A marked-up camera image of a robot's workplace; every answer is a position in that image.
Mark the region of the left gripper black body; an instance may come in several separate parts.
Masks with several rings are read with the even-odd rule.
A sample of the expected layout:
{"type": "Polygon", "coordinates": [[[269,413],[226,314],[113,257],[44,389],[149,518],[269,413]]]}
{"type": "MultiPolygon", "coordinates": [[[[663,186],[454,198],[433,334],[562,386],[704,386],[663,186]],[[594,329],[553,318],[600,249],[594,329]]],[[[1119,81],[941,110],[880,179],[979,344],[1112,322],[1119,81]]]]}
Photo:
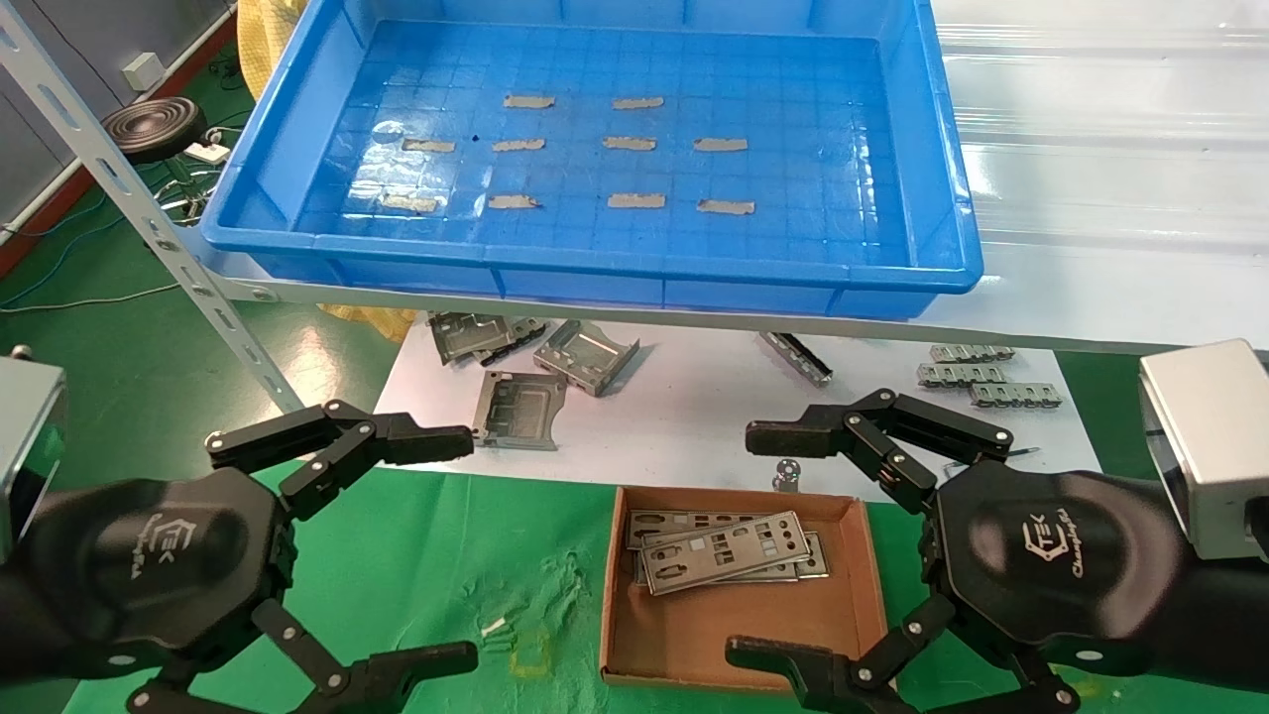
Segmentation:
{"type": "Polygon", "coordinates": [[[217,670],[294,561],[280,498],[233,467],[48,495],[18,542],[18,678],[217,670]]]}

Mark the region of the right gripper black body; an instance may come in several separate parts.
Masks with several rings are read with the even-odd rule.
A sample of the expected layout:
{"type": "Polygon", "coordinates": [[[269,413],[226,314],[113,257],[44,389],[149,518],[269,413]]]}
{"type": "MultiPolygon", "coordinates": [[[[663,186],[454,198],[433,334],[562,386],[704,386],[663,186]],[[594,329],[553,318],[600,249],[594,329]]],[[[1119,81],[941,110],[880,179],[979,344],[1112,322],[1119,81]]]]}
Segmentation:
{"type": "Polygon", "coordinates": [[[931,586],[971,651],[997,667],[1033,651],[1113,676],[1157,659],[1151,626],[1192,550],[1160,484],[997,462],[940,484],[928,533],[931,586]]]}

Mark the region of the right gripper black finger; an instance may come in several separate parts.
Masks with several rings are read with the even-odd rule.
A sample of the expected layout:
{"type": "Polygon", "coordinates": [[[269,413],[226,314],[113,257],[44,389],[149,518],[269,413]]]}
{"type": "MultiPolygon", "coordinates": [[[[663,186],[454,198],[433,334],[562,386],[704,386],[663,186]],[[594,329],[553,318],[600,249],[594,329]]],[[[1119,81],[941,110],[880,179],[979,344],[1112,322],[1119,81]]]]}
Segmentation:
{"type": "Polygon", "coordinates": [[[1011,432],[973,416],[879,389],[851,405],[811,405],[797,420],[754,420],[745,427],[753,455],[846,457],[912,515],[933,510],[938,479],[906,450],[919,446],[961,464],[1003,462],[1011,432]]]}
{"type": "MultiPolygon", "coordinates": [[[[956,623],[956,602],[933,595],[893,626],[860,659],[812,646],[744,635],[728,638],[725,659],[744,670],[787,678],[805,710],[821,713],[915,713],[891,682],[956,623]]],[[[1075,713],[1077,691],[1037,651],[1010,654],[1014,691],[940,706],[940,713],[1075,713]]]]}

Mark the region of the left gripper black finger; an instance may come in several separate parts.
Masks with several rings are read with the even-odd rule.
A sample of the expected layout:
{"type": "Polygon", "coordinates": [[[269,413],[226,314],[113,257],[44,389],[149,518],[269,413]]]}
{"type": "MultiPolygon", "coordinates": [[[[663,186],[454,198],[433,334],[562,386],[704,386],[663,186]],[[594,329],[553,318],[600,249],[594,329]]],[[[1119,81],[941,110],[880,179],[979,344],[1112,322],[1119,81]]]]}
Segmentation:
{"type": "Polygon", "coordinates": [[[343,401],[206,439],[212,465],[236,467],[246,474],[307,457],[307,464],[280,483],[283,510],[299,521],[334,502],[372,467],[439,464],[473,450],[470,426],[421,426],[409,413],[365,413],[343,401]]]}
{"type": "MultiPolygon", "coordinates": [[[[341,665],[275,600],[260,604],[251,613],[251,623],[312,684],[294,713],[401,713],[418,684],[468,673],[478,667],[478,651],[471,642],[369,654],[352,665],[341,665]]],[[[194,670],[187,665],[168,665],[129,695],[127,711],[249,711],[190,694],[194,678],[194,670]]]]}

